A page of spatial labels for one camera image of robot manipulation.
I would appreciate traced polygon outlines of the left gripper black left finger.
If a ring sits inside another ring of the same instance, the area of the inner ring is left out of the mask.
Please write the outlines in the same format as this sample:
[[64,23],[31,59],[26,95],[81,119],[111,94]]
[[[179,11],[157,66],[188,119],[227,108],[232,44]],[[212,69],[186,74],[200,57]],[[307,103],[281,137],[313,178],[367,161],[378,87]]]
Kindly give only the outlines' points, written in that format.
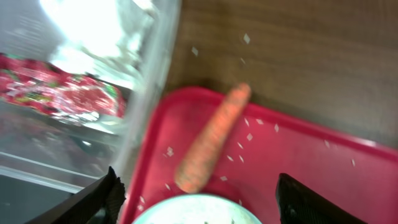
[[104,177],[27,223],[116,223],[125,194],[124,184],[110,167]]

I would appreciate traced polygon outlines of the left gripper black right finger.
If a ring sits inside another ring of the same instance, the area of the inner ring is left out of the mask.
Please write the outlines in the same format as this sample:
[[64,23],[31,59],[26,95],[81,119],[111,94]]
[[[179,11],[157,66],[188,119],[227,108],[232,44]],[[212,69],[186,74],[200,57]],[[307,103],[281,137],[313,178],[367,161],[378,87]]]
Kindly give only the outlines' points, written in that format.
[[275,192],[281,224],[365,224],[286,173]]

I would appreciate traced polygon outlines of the light blue plate with rice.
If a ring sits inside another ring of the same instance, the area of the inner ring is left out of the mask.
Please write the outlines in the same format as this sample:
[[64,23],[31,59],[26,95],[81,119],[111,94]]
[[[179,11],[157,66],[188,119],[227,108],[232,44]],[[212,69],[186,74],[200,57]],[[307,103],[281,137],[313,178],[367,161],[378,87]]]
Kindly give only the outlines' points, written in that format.
[[139,215],[133,224],[261,224],[240,204],[207,194],[180,195],[163,200]]

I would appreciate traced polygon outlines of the orange carrot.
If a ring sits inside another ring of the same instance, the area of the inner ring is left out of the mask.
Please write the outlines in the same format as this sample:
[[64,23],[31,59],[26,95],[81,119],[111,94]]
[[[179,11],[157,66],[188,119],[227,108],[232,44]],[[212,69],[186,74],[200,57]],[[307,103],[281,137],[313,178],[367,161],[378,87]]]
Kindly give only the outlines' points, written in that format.
[[250,97],[247,83],[238,84],[225,96],[175,171],[174,181],[180,190],[195,194],[208,183],[223,145]]

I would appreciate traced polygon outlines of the red snack wrapper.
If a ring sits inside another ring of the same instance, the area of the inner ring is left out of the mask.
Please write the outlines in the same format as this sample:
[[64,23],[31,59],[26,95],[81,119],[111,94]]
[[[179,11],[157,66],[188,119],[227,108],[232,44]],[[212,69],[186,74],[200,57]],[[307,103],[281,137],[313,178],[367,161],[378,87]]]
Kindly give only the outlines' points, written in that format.
[[77,125],[94,122],[101,115],[123,118],[126,109],[121,92],[113,85],[67,73],[48,62],[4,53],[1,99]]

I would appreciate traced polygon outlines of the white tissue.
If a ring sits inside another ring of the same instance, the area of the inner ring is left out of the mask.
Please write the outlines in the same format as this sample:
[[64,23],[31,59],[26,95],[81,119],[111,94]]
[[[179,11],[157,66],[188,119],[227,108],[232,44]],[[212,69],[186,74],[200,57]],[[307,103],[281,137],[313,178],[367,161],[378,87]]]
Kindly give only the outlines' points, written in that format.
[[151,1],[45,0],[40,5],[65,40],[51,63],[69,73],[132,74],[155,17]]

